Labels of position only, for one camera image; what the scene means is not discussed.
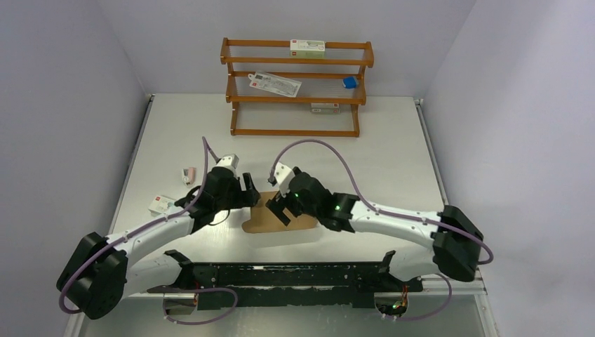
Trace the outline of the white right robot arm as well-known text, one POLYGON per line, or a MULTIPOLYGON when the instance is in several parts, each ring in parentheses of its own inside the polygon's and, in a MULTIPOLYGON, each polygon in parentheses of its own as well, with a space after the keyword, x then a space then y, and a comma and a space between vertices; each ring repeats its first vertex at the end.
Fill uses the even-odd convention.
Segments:
POLYGON ((438 212, 415 212, 383 205, 366 205, 363 198, 330 192, 299 168, 282 166, 268 179, 279 191, 266 207, 284 224, 289 214, 311 216, 325 228, 341 232, 382 234, 414 245, 385 254, 379 283, 397 290, 405 281, 441 273, 459 282, 476 276, 483 234, 455 206, 438 212))

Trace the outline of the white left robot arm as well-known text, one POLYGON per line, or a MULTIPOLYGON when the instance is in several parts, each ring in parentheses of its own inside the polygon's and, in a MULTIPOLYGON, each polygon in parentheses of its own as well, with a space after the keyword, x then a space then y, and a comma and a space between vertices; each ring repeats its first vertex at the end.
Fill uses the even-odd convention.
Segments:
POLYGON ((99 319, 121 300, 160 286, 202 290, 184 254, 171 249, 153 259, 147 255, 210 225, 221 211, 253 207, 259 200, 249 173, 238 178, 230 168, 214 167, 162 216, 108 236, 87 234, 58 277, 60 309, 99 319))

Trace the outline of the brown cardboard box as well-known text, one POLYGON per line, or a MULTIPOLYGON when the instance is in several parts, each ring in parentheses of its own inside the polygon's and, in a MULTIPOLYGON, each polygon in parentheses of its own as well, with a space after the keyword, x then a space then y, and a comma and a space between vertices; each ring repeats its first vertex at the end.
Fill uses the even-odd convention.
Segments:
POLYGON ((261 192, 260 200, 256 206, 250 209, 249 219, 244 221, 241 228, 248 234, 265 234, 273 232, 287 232, 297 230, 314 229, 318 221, 307 215, 294 217, 289 211, 285 210, 284 214, 289 218, 288 225, 284 225, 267 207, 266 202, 274 197, 274 192, 261 192))

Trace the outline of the orange wooden shelf rack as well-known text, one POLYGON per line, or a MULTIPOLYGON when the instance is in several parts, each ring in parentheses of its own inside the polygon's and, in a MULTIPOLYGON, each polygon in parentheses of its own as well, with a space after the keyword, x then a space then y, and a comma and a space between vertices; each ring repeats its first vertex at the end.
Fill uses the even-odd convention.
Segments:
POLYGON ((232 106, 233 136, 352 137, 360 134, 359 108, 366 104, 366 70, 375 64, 372 43, 326 41, 322 57, 307 57, 292 47, 297 39, 222 40, 220 62, 227 68, 225 100, 232 106), (346 106, 352 128, 299 130, 241 128, 241 104, 300 104, 338 112, 346 106))

